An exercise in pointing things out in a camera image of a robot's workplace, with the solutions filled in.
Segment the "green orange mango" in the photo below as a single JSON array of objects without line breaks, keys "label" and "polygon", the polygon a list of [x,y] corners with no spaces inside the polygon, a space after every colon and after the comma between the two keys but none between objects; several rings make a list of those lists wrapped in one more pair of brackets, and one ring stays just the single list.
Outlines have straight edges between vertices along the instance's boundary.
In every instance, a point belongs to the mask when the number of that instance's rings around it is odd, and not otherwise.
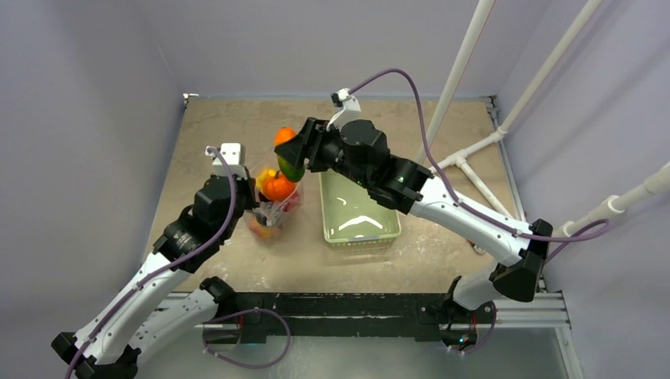
[{"label": "green orange mango", "polygon": [[[280,144],[283,144],[286,141],[291,140],[295,135],[296,131],[291,128],[285,127],[279,129],[276,136],[274,137],[274,146],[276,147]],[[305,175],[304,168],[296,168],[291,166],[286,159],[282,158],[279,155],[277,155],[277,162],[281,173],[290,182],[294,183],[300,182],[303,176]]]}]

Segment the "yellow bell pepper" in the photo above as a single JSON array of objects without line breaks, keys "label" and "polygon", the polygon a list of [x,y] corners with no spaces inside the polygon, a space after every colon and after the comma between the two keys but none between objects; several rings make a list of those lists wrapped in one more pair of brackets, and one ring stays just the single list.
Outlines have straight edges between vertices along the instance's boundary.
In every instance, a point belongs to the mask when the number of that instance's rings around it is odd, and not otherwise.
[{"label": "yellow bell pepper", "polygon": [[263,191],[264,183],[268,179],[275,178],[277,172],[274,169],[266,168],[261,174],[255,179],[255,185],[259,192]]}]

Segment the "small orange pumpkin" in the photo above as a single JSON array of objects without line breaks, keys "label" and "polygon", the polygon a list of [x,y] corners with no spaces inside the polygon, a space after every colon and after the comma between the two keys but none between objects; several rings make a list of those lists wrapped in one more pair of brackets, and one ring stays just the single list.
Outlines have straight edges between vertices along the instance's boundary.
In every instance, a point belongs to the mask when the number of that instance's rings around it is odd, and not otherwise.
[{"label": "small orange pumpkin", "polygon": [[283,201],[292,195],[295,188],[294,182],[288,181],[280,171],[277,171],[275,178],[265,181],[261,193],[270,201]]}]

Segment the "clear pink zip bag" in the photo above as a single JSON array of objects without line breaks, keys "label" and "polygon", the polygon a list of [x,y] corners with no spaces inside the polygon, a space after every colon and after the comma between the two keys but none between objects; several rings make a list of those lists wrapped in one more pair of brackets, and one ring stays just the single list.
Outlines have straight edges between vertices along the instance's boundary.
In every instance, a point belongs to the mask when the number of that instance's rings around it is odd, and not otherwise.
[{"label": "clear pink zip bag", "polygon": [[[280,171],[280,168],[278,167],[277,156],[273,152],[266,154],[263,159],[250,170],[252,178],[255,180],[266,168]],[[251,211],[247,211],[244,214],[246,225],[250,221],[256,220],[260,224],[267,227],[276,227],[281,232],[284,224],[303,204],[302,184],[297,182],[295,191],[290,197],[283,201],[270,201],[265,198],[261,192],[258,191],[256,186],[254,188],[258,199],[258,207],[252,209]]]}]

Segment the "peach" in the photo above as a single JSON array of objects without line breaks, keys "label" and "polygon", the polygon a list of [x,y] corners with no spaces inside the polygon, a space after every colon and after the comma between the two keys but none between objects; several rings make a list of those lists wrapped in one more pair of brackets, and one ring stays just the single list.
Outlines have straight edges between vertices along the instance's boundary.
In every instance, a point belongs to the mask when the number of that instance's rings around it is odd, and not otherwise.
[{"label": "peach", "polygon": [[276,238],[279,234],[279,230],[276,227],[267,227],[260,224],[256,220],[252,220],[247,224],[247,227],[250,233],[257,239],[261,241],[269,241]]}]

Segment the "green plastic basket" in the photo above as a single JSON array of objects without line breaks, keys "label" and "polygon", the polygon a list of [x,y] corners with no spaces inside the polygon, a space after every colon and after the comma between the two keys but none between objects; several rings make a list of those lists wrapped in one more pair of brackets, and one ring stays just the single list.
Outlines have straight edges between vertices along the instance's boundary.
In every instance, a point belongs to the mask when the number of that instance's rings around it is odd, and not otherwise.
[{"label": "green plastic basket", "polygon": [[323,235],[330,246],[391,244],[401,234],[398,214],[378,205],[356,183],[326,171],[319,175],[319,185]]}]

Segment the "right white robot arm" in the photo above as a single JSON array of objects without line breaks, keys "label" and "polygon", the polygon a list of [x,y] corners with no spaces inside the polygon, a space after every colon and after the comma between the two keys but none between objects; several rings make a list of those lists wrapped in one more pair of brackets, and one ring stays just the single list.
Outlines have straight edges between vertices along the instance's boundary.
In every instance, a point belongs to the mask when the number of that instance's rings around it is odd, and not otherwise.
[{"label": "right white robot arm", "polygon": [[551,224],[514,221],[465,196],[451,196],[426,167],[392,154],[386,135],[371,121],[328,129],[325,121],[308,118],[274,151],[294,168],[335,171],[364,188],[378,205],[436,223],[489,253],[493,263],[452,282],[443,301],[449,319],[463,321],[498,298],[534,299],[548,252],[543,238],[550,235]]}]

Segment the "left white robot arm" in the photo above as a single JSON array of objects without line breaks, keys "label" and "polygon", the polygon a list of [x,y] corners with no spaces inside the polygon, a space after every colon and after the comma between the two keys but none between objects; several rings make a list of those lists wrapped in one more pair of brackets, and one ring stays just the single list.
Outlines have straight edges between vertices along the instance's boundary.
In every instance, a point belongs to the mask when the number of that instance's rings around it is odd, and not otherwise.
[{"label": "left white robot arm", "polygon": [[169,223],[130,282],[76,332],[60,332],[51,347],[67,363],[66,377],[133,378],[158,341],[147,324],[154,309],[228,240],[243,213],[258,206],[255,180],[211,175]]}]

